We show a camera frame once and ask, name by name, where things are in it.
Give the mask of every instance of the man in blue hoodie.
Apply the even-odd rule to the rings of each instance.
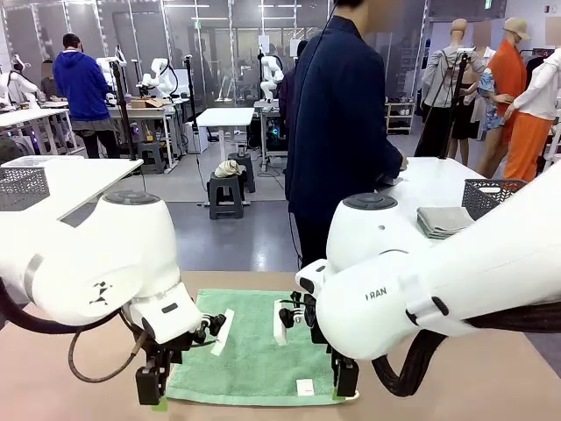
[[[109,85],[102,70],[83,53],[82,43],[73,33],[67,33],[62,44],[64,51],[54,61],[53,74],[57,89],[68,99],[72,128],[84,139],[89,158],[99,158],[98,140],[108,158],[119,158],[117,127],[105,104]]]

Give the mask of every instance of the gray cloth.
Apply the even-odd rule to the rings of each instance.
[[[81,121],[70,118],[70,123],[72,123],[72,130],[83,134],[84,136],[91,136],[94,132],[118,132],[117,123],[112,118],[106,118],[105,120],[95,120],[95,121]]]
[[[451,107],[461,62],[459,48],[462,47],[448,46],[444,50],[435,51],[430,56],[423,76],[423,101],[429,107]],[[486,68],[484,61],[475,52],[468,53],[468,57],[473,71],[483,75]]]
[[[419,208],[417,223],[430,239],[446,239],[473,224],[466,208]]]

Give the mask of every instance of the hand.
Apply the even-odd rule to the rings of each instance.
[[[400,171],[405,171],[409,165],[409,161],[407,159],[407,155],[403,153],[402,150],[398,149],[398,151],[400,151],[401,153],[401,157],[403,158],[403,161],[401,161],[401,168]]]
[[[510,104],[507,108],[507,112],[505,112],[505,117],[504,117],[505,121],[509,120],[515,111],[516,111],[515,105],[513,103]]]
[[[495,95],[493,100],[496,103],[512,103],[515,100],[515,98],[509,94],[500,94],[500,95]]]

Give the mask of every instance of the ceiling light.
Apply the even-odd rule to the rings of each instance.
[[[208,4],[198,4],[195,6],[194,4],[166,4],[166,7],[189,7],[191,9],[199,8],[199,7],[210,7]]]
[[[228,18],[191,18],[191,20],[228,20]]]

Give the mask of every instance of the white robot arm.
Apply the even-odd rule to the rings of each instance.
[[[76,228],[25,212],[0,212],[0,224],[11,239],[0,253],[0,276],[54,321],[84,326],[122,308],[132,328],[147,334],[147,366],[155,366],[137,382],[165,385],[169,360],[158,355],[188,350],[204,342],[206,328],[216,336],[224,323],[203,315],[189,296],[175,262],[171,217],[156,196],[108,194]],[[141,391],[139,385],[141,403],[160,399]]]
[[[265,99],[270,103],[273,101],[272,91],[277,89],[277,85],[284,79],[284,74],[282,74],[276,57],[270,55],[261,57],[261,66],[263,67],[261,89],[263,89]]]
[[[343,201],[331,224],[328,259],[296,276],[313,296],[308,302],[324,343],[358,375],[349,359],[372,360],[376,367],[421,330],[420,335],[436,341],[429,359],[446,336],[477,328],[557,332],[558,318],[536,314],[547,307],[538,304],[556,302],[561,294],[561,227],[555,224],[561,199],[554,193],[559,180],[557,164],[435,246],[401,216],[391,198],[366,195]],[[379,376],[380,371],[387,374],[380,367],[389,367],[387,360],[377,368]],[[419,384],[423,375],[415,379]],[[389,377],[380,379],[392,393],[401,393],[387,384]]]
[[[5,110],[13,109],[10,101],[10,86],[15,86],[29,103],[29,108],[39,108],[35,94],[39,91],[37,86],[29,82],[20,73],[11,70],[0,75],[0,103]]]
[[[144,73],[144,75],[142,76],[142,83],[140,83],[139,87],[146,89],[157,88],[162,97],[169,97],[175,89],[175,86],[172,84],[172,81],[169,77],[169,60],[154,59],[152,61],[151,69],[155,73],[155,76],[151,77],[150,74]]]

